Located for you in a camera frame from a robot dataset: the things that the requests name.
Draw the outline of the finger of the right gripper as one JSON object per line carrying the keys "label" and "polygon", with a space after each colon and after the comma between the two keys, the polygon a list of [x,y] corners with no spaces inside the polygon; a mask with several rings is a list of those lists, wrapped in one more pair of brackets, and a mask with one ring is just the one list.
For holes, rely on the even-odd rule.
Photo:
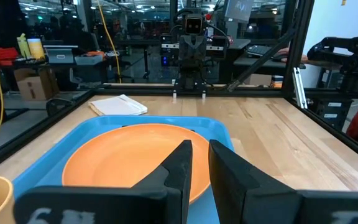
{"label": "finger of the right gripper", "polygon": [[193,55],[197,60],[203,60],[206,55],[206,38],[204,36],[196,36],[193,46]]}
{"label": "finger of the right gripper", "polygon": [[189,35],[183,35],[180,37],[180,60],[185,60],[188,57],[191,46],[192,42]]}

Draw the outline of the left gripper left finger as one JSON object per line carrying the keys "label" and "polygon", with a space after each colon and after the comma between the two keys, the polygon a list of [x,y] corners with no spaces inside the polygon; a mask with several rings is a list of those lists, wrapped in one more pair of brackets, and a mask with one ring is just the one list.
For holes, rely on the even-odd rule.
{"label": "left gripper left finger", "polygon": [[181,142],[131,188],[43,186],[13,208],[16,223],[186,223],[193,148]]}

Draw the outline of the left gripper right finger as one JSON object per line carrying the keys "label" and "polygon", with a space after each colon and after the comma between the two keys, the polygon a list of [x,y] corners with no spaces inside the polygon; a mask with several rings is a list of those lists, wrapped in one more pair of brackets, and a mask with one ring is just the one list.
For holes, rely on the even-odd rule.
{"label": "left gripper right finger", "polygon": [[209,176],[221,223],[358,223],[358,192],[295,190],[217,140]]}

